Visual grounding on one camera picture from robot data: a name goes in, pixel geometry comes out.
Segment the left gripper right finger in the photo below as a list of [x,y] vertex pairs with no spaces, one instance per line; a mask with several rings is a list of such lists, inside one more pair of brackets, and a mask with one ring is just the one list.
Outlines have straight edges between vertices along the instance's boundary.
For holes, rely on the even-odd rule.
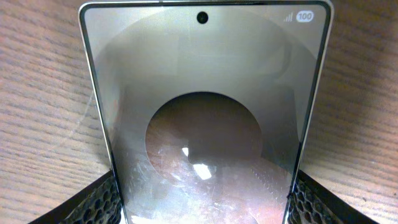
[[287,196],[285,222],[288,224],[376,224],[330,192],[302,170]]

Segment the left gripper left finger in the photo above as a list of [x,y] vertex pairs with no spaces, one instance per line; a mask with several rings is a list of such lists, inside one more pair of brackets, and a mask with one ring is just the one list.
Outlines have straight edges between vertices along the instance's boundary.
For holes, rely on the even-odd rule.
[[122,201],[112,171],[30,224],[118,224]]

